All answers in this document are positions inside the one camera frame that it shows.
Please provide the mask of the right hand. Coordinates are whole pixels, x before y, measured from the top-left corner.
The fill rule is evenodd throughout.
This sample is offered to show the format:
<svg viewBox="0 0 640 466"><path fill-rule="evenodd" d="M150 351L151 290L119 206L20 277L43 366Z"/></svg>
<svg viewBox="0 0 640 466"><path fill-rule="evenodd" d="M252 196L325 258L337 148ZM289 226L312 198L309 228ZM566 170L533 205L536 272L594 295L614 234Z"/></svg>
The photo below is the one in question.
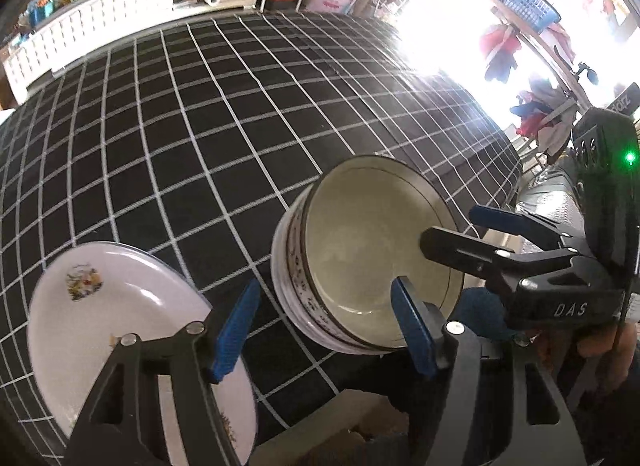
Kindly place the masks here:
<svg viewBox="0 0 640 466"><path fill-rule="evenodd" d="M639 325L625 323L622 329L616 324L597 328L593 333L577 342L578 354L584 359L605 356L608 363L598 379L604 394L610 394L623 385L628 378L634 353L636 353ZM553 370L553 352L561 345L561 337L550 331L540 331L534 336L534 347L544 366Z"/></svg>

